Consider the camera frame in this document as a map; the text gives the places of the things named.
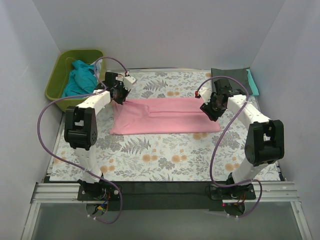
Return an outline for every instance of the folded towel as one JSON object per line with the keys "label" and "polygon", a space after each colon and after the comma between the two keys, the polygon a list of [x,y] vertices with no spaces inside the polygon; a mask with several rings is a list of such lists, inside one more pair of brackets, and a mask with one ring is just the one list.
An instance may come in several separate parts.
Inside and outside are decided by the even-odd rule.
{"label": "folded towel", "polygon": [[114,104],[110,134],[215,133],[218,122],[200,110],[202,99],[193,97],[129,99]]}
{"label": "folded towel", "polygon": [[258,88],[255,84],[254,78],[251,75],[250,69],[247,69],[246,71],[248,72],[248,81],[249,81],[250,88],[252,90],[251,96],[259,96],[259,91],[258,91]]}
{"label": "folded towel", "polygon": [[[248,90],[249,95],[252,95],[253,92],[251,90],[249,80],[248,80],[248,72],[246,68],[242,69],[230,69],[230,70],[221,70],[221,69],[216,69],[216,68],[211,68],[211,76],[228,76],[234,79],[237,79],[240,83],[244,85],[244,87]],[[214,82],[219,80],[219,78],[213,79],[212,80],[212,90],[215,92],[215,85]],[[241,86],[239,86],[236,82],[234,81],[229,81],[231,87],[233,89],[241,89],[245,91]]]}

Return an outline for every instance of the dark gray cloth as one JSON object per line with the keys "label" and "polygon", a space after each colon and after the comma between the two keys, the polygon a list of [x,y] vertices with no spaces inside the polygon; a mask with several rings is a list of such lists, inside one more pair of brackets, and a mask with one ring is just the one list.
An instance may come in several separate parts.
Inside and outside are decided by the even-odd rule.
{"label": "dark gray cloth", "polygon": [[[249,81],[248,81],[248,72],[246,68],[243,69],[231,69],[231,70],[221,70],[221,69],[216,69],[216,68],[211,68],[211,76],[228,76],[231,78],[234,78],[236,80],[238,80],[240,83],[242,83],[244,85],[244,87],[248,90],[249,95],[252,95],[252,90],[251,87],[249,85]],[[212,81],[212,90],[215,92],[215,85],[214,85],[214,81],[218,80],[217,79],[213,79]],[[230,85],[233,89],[241,89],[242,91],[245,91],[242,87],[239,86],[239,84],[237,84],[236,82],[229,80]]]}

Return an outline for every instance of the pink cloth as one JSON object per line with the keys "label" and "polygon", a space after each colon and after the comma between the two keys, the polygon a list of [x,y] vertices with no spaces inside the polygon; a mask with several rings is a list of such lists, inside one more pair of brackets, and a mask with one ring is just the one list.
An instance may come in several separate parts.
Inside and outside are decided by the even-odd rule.
{"label": "pink cloth", "polygon": [[171,97],[128,99],[114,104],[114,124],[110,134],[215,133],[218,122],[200,110],[202,99]]}

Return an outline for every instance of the glass panel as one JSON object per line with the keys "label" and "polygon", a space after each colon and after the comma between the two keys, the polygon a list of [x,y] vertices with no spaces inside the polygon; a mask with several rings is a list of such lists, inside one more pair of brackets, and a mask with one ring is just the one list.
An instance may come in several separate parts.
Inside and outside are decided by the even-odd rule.
{"label": "glass panel", "polygon": [[[245,205],[249,209],[253,203]],[[106,225],[87,218],[85,204],[43,203],[32,239],[302,239],[290,202],[262,202],[251,215],[238,221],[205,211],[127,210],[118,222]],[[110,211],[102,218],[111,220],[116,214]]]}

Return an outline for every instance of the table surface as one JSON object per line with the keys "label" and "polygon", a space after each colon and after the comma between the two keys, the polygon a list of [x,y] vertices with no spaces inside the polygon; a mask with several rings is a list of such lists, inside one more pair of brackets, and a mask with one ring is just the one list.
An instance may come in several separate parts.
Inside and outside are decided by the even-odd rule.
{"label": "table surface", "polygon": [[[130,74],[137,82],[128,99],[193,97],[197,87],[208,78],[207,71]],[[250,97],[250,101],[257,107],[254,97]],[[109,104],[96,118],[98,165],[110,181],[209,181],[213,149],[232,117],[233,114],[226,110],[218,120],[221,131],[215,133],[110,135],[114,113]],[[245,157],[247,133],[239,120],[231,125],[214,160],[215,180],[225,181],[230,172],[239,167]],[[63,131],[57,140],[57,155],[78,163],[74,150],[64,140]],[[50,181],[77,181],[82,174],[80,169],[55,159]],[[279,181],[277,166],[269,165],[256,178]]]}

